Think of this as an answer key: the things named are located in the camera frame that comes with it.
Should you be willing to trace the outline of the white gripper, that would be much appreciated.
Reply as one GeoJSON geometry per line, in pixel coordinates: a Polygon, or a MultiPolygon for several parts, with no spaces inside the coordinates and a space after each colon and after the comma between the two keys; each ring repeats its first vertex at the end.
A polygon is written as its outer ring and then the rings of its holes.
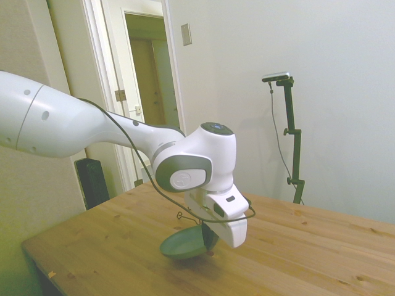
{"type": "Polygon", "coordinates": [[[214,248],[218,239],[230,247],[239,247],[247,234],[245,212],[248,201],[238,191],[188,191],[185,202],[193,213],[205,220],[202,238],[206,248],[214,248]]]}

